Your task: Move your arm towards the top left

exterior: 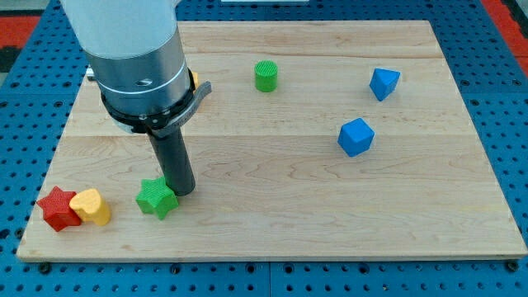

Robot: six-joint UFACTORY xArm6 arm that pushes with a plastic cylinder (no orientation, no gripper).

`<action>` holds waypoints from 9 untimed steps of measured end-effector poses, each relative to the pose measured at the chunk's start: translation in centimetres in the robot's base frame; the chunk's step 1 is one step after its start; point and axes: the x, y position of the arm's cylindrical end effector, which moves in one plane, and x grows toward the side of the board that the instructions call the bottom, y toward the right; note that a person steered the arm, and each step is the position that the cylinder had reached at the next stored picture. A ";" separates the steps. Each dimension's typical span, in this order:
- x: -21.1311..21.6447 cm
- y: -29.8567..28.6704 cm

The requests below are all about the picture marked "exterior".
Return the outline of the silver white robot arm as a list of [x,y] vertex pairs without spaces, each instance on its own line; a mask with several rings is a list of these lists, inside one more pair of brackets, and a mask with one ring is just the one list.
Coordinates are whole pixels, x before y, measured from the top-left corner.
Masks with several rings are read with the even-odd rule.
[[176,0],[62,0],[111,116],[136,133],[164,128],[191,96]]

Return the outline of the yellow block behind arm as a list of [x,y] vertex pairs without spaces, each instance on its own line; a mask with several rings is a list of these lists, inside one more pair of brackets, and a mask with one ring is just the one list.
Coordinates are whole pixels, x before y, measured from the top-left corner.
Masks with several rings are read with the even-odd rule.
[[191,71],[191,75],[193,79],[194,88],[196,90],[200,86],[199,75],[197,72],[194,71]]

